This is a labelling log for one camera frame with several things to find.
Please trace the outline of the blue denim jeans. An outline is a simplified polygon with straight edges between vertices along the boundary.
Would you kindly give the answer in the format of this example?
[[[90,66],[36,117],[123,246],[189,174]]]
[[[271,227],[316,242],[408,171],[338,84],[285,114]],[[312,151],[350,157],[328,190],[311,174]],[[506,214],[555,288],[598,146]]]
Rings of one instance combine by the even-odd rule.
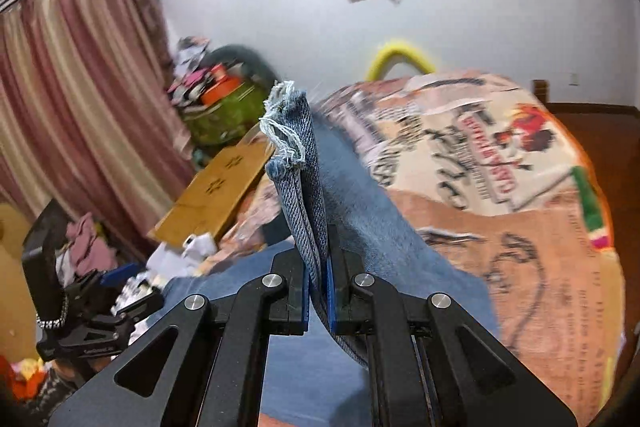
[[[293,426],[370,425],[366,348],[328,329],[329,276],[337,270],[329,233],[401,293],[426,298],[443,291],[498,334],[487,285],[424,242],[363,167],[349,137],[311,110],[294,83],[272,88],[260,127],[276,148],[266,173],[309,270],[314,306],[305,335],[270,341],[262,413]]]

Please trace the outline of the red gold striped curtain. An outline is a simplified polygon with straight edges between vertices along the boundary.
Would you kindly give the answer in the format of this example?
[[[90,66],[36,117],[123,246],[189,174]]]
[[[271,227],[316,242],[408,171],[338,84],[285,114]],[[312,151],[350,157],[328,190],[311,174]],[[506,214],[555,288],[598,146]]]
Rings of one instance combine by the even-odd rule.
[[[141,255],[194,175],[160,0],[18,0],[1,15],[1,198],[91,213]]]

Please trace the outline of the green camouflage storage bag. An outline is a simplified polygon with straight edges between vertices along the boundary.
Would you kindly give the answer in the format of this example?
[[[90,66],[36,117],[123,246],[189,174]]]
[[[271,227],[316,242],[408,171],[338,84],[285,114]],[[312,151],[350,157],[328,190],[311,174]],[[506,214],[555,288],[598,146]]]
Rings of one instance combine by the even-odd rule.
[[[265,113],[266,92],[255,83],[242,83],[230,94],[203,108],[180,112],[197,146],[218,146],[239,140]]]

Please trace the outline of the retro print bed blanket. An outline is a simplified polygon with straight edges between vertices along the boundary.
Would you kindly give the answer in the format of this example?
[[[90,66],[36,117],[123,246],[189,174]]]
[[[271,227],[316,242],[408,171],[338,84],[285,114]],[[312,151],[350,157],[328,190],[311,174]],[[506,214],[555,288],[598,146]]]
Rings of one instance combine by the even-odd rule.
[[[501,339],[589,424],[612,392],[625,281],[570,132],[528,91],[478,72],[356,83],[319,112],[423,242],[483,277]]]

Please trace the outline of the pile of clothes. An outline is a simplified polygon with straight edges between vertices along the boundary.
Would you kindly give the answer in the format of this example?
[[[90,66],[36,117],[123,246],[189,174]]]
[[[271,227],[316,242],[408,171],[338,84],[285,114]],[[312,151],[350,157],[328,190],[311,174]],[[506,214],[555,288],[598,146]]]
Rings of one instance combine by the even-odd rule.
[[[186,104],[186,94],[194,86],[194,75],[201,70],[209,46],[204,37],[183,37],[178,40],[174,58],[174,80],[166,92],[173,106]]]

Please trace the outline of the orange box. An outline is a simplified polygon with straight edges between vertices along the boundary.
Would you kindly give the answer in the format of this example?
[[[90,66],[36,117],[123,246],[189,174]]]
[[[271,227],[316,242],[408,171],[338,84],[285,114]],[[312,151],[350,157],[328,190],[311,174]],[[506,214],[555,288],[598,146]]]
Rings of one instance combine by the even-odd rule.
[[[206,90],[201,96],[201,102],[205,106],[213,105],[230,95],[242,86],[243,81],[239,77],[226,77],[216,81],[212,87]]]

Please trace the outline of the grey neck pillow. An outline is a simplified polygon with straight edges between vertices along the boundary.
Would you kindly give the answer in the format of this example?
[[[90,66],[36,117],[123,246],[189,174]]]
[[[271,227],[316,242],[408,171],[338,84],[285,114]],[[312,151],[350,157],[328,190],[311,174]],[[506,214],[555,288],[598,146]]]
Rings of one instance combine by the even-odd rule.
[[[201,59],[200,67],[212,68],[218,64],[224,65],[225,68],[239,65],[244,77],[259,84],[266,91],[279,81],[278,75],[269,63],[247,46],[228,44],[228,46],[207,51]]]

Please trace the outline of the yellow foam tube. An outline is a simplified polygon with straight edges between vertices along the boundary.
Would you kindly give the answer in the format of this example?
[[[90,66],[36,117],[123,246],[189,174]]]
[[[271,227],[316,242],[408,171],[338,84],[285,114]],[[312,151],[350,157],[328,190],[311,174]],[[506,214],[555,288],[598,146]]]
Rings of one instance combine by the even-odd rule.
[[[384,43],[376,52],[375,57],[364,76],[366,81],[382,80],[395,64],[405,63],[413,67],[421,75],[436,72],[435,65],[412,44],[402,40],[392,40]]]

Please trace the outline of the wooden bed post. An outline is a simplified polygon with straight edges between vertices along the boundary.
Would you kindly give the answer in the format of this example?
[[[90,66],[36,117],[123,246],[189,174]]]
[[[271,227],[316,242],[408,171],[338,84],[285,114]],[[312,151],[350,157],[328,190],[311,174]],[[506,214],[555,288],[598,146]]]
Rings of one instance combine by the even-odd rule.
[[[549,102],[549,83],[545,79],[534,79],[532,81],[532,91],[536,99],[542,104],[547,105]]]

